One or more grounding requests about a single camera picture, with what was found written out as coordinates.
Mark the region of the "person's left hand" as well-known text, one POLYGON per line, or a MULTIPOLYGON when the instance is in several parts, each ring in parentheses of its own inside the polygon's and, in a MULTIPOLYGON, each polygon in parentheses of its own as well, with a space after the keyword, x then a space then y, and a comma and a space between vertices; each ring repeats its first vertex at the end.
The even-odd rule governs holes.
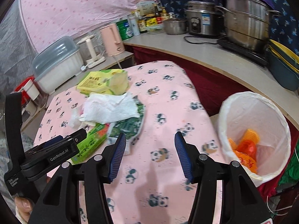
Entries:
POLYGON ((31 202, 28 199, 22 197, 15 197, 14 202, 16 205, 16 218, 21 223, 27 224, 33 210, 31 202))

